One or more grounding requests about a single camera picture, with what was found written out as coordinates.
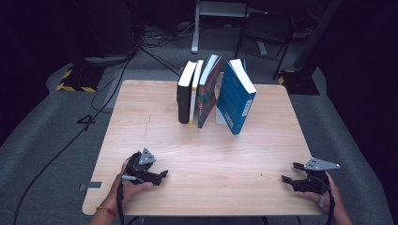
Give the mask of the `yellow paperback book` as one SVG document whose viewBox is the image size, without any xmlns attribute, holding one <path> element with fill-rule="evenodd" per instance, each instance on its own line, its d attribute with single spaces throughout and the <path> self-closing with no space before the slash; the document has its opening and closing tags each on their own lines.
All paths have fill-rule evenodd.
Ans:
<svg viewBox="0 0 398 225">
<path fill-rule="evenodd" d="M 195 71 L 193 73 L 192 83 L 191 83 L 191 106 L 190 106 L 190 116 L 189 116 L 189 124 L 193 124 L 194 112 L 195 112 L 195 104 L 196 104 L 196 93 L 197 87 L 200 80 L 200 76 L 202 74 L 202 67 L 204 61 L 198 60 L 196 63 Z"/>
</svg>

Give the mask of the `grey metal desk stand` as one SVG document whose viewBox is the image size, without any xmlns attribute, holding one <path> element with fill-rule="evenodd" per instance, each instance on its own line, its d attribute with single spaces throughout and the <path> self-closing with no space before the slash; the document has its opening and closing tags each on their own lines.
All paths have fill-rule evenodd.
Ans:
<svg viewBox="0 0 398 225">
<path fill-rule="evenodd" d="M 245 7 L 245 3 L 196 0 L 191 53 L 196 54 L 199 52 L 199 22 L 201 16 L 243 18 L 245 16 Z"/>
</svg>

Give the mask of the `black metal chair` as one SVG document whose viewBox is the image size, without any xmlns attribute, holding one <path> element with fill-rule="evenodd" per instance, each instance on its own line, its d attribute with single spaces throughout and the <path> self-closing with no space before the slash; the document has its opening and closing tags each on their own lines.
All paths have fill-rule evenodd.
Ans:
<svg viewBox="0 0 398 225">
<path fill-rule="evenodd" d="M 244 39 L 278 46 L 280 49 L 274 56 L 267 56 L 267 59 L 278 62 L 278 66 L 272 77 L 272 79 L 275 80 L 290 45 L 293 33 L 294 23 L 291 16 L 275 13 L 265 14 L 251 12 L 243 21 L 234 57 L 237 58 Z"/>
</svg>

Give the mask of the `grey tape strip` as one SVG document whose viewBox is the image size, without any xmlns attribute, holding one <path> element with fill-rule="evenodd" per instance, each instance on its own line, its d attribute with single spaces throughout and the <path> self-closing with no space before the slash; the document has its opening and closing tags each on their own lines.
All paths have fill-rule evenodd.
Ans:
<svg viewBox="0 0 398 225">
<path fill-rule="evenodd" d="M 89 189 L 101 189 L 102 182 L 89 182 L 87 184 L 80 184 L 79 190 L 80 191 L 87 191 Z"/>
</svg>

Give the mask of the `red illustrated book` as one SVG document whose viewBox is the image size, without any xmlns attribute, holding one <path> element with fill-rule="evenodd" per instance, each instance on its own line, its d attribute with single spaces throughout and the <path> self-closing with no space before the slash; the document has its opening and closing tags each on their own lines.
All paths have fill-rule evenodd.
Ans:
<svg viewBox="0 0 398 225">
<path fill-rule="evenodd" d="M 198 127 L 202 128 L 216 103 L 215 86 L 220 77 L 221 57 L 212 54 L 207 59 L 207 64 L 198 83 Z"/>
</svg>

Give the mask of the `black hardcover book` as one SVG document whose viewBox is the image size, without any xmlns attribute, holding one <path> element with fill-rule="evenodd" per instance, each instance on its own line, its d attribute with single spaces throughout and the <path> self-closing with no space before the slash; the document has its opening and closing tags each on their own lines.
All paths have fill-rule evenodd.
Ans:
<svg viewBox="0 0 398 225">
<path fill-rule="evenodd" d="M 181 124 L 188 124 L 191 106 L 191 82 L 196 68 L 196 63 L 188 61 L 177 82 L 176 102 L 178 121 Z"/>
</svg>

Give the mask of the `person's left hand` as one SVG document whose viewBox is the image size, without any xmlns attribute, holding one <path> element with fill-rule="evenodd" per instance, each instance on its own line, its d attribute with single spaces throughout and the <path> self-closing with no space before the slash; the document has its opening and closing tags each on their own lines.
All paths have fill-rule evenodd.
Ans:
<svg viewBox="0 0 398 225">
<path fill-rule="evenodd" d="M 126 166 L 129 162 L 130 158 L 128 157 L 123 163 L 121 167 L 120 173 L 116 176 L 114 183 L 112 185 L 112 188 L 109 192 L 109 196 L 113 202 L 116 201 L 116 195 L 117 195 L 117 188 L 119 186 L 119 183 L 123 184 L 123 196 L 124 199 L 122 200 L 122 203 L 129 203 L 133 196 L 136 195 L 137 193 L 150 189 L 153 187 L 153 184 L 151 182 L 144 182 L 143 184 L 138 184 L 134 185 L 131 181 L 122 181 L 121 180 L 121 175 L 126 169 Z"/>
</svg>

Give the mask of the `black yellow striped base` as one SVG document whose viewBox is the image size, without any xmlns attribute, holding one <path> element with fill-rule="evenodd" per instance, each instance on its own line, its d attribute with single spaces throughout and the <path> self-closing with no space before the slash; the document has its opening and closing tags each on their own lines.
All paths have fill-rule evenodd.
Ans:
<svg viewBox="0 0 398 225">
<path fill-rule="evenodd" d="M 299 71 L 281 70 L 278 73 L 278 82 L 289 95 L 320 95 L 313 78 L 303 76 Z"/>
<path fill-rule="evenodd" d="M 104 67 L 70 66 L 57 85 L 56 90 L 95 93 L 98 91 L 104 70 Z"/>
</svg>

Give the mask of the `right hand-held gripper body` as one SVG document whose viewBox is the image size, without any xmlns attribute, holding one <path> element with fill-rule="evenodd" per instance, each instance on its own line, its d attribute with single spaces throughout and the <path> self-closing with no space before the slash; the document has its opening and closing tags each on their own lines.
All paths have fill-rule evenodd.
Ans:
<svg viewBox="0 0 398 225">
<path fill-rule="evenodd" d="M 329 188 L 329 179 L 326 175 L 327 170 L 337 170 L 341 166 L 338 163 L 325 161 L 323 159 L 312 157 L 304 164 L 307 178 L 297 180 L 299 192 L 314 192 L 323 194 Z"/>
</svg>

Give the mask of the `person's right hand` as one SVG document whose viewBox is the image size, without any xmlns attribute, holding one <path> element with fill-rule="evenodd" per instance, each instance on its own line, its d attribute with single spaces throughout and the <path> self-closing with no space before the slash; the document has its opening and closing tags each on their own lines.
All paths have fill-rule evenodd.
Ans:
<svg viewBox="0 0 398 225">
<path fill-rule="evenodd" d="M 341 207 L 343 200 L 341 198 L 341 194 L 339 189 L 337 188 L 333 178 L 329 173 L 327 173 L 328 179 L 329 179 L 329 185 L 330 185 L 330 190 L 331 190 L 331 196 L 334 199 L 335 206 L 334 206 L 334 212 L 337 212 L 338 209 Z M 305 192 L 304 196 L 317 203 L 318 206 L 326 213 L 329 213 L 329 208 L 330 208 L 330 195 L 328 192 L 325 192 L 324 194 L 320 195 L 314 192 Z"/>
</svg>

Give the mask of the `grey slanted post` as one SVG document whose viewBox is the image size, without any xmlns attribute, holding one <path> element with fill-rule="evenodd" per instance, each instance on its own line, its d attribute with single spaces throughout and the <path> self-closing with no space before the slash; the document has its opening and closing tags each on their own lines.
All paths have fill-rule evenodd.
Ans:
<svg viewBox="0 0 398 225">
<path fill-rule="evenodd" d="M 293 67 L 303 69 L 309 62 L 310 56 L 327 30 L 343 0 L 302 0 L 306 15 L 313 24 L 312 32 L 307 37 L 302 50 L 299 52 Z"/>
</svg>

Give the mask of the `white expandable bookend rack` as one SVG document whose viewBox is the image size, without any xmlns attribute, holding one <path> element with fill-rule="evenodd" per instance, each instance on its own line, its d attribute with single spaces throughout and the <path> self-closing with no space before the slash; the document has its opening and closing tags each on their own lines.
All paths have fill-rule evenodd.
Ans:
<svg viewBox="0 0 398 225">
<path fill-rule="evenodd" d="M 220 76 L 219 76 L 219 78 L 216 81 L 216 85 L 215 85 L 215 96 L 216 96 L 216 98 L 220 97 L 220 91 L 221 91 L 221 88 L 222 88 L 222 79 L 223 79 L 223 72 L 220 73 Z M 216 123 L 219 124 L 219 125 L 225 125 L 226 124 L 219 107 L 216 107 Z"/>
</svg>

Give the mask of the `blue book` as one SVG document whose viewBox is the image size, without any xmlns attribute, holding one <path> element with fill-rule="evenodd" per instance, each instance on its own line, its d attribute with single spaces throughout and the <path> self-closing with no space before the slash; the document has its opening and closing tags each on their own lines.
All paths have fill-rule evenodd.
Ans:
<svg viewBox="0 0 398 225">
<path fill-rule="evenodd" d="M 246 71 L 246 62 L 241 59 L 228 61 L 216 107 L 219 107 L 233 135 L 242 130 L 255 95 L 256 89 Z"/>
</svg>

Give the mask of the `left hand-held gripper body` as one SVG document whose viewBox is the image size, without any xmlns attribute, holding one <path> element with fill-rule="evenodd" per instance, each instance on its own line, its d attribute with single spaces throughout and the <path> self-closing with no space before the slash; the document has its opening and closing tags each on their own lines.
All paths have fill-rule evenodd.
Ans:
<svg viewBox="0 0 398 225">
<path fill-rule="evenodd" d="M 154 174 L 149 172 L 148 169 L 155 161 L 156 158 L 147 148 L 144 148 L 142 152 L 138 151 L 134 153 L 126 166 L 125 179 L 130 180 L 133 184 L 147 182 L 146 177 L 149 174 Z"/>
</svg>

